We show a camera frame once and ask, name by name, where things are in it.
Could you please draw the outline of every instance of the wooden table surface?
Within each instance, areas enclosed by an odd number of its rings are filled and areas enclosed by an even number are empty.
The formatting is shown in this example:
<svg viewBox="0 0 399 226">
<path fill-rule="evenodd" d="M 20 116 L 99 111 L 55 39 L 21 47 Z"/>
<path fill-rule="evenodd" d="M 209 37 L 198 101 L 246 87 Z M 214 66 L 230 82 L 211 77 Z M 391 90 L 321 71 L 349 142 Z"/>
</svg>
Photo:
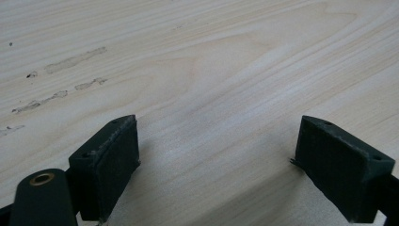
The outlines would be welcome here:
<svg viewBox="0 0 399 226">
<path fill-rule="evenodd" d="M 108 225 L 349 225 L 289 163 L 301 116 L 398 160 L 398 73 L 396 0 L 2 1 L 0 206 L 136 114 Z"/>
</svg>

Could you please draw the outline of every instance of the wood grain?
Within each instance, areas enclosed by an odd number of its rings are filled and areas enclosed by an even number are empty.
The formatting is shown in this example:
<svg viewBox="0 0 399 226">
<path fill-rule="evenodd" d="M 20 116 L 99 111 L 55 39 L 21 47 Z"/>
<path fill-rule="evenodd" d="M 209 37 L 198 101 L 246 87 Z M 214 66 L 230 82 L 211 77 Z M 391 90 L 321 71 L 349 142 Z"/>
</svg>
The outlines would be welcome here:
<svg viewBox="0 0 399 226">
<path fill-rule="evenodd" d="M 288 162 L 300 118 L 397 160 L 398 72 L 394 0 L 2 1 L 0 206 L 134 113 L 108 225 L 349 225 Z"/>
</svg>

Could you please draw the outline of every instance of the light wood surface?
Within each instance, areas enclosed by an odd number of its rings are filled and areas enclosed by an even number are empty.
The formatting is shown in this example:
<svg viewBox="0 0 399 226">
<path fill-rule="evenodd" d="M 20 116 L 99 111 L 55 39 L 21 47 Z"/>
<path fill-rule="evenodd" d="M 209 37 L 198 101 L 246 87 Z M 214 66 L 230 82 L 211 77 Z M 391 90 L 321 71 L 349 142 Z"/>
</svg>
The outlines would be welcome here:
<svg viewBox="0 0 399 226">
<path fill-rule="evenodd" d="M 349 225 L 289 158 L 310 115 L 399 159 L 399 2 L 2 1 L 0 96 L 0 206 L 136 114 L 108 225 Z"/>
</svg>

